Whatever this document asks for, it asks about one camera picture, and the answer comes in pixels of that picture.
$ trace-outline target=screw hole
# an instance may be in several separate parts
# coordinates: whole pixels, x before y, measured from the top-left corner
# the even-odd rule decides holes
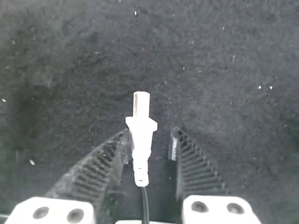
[[[33,218],[34,219],[41,219],[46,217],[46,215],[49,212],[49,208],[48,207],[41,207],[38,208],[34,213],[33,213]]]
[[[204,212],[209,211],[206,204],[204,204],[203,202],[194,202],[192,204],[191,208],[192,208],[193,211],[200,212],[200,213],[204,213]]]
[[[236,203],[230,203],[227,205],[228,211],[231,213],[235,213],[235,214],[243,214],[244,213],[244,209],[242,208],[242,206],[240,206],[239,204]]]
[[[67,221],[69,223],[78,223],[83,219],[84,212],[82,209],[74,209],[67,215]]]

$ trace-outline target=black rubber pad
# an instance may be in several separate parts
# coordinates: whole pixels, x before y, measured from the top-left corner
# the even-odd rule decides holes
[[[227,195],[225,182],[187,133],[171,132],[169,159],[177,161],[177,199],[190,195]]]
[[[109,192],[120,186],[123,165],[130,159],[130,150],[131,140],[126,129],[93,149],[45,196],[90,202],[97,223],[112,223],[115,200]]]

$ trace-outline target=dark fabric surface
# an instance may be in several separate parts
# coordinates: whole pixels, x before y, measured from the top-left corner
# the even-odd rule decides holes
[[[0,1],[0,211],[125,128],[145,90],[158,122],[151,219],[176,211],[166,158],[178,125],[263,223],[297,223],[298,60],[296,0]],[[124,191],[120,218],[140,218],[129,167]]]

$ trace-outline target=black cable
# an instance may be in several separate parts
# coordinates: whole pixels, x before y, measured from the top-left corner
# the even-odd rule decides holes
[[[146,192],[145,187],[141,187],[141,195],[142,195],[142,206],[143,206],[142,224],[150,224],[148,193]]]

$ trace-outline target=dust speck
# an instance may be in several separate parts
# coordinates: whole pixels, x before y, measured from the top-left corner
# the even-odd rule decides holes
[[[34,166],[36,163],[33,160],[29,160],[30,164]]]

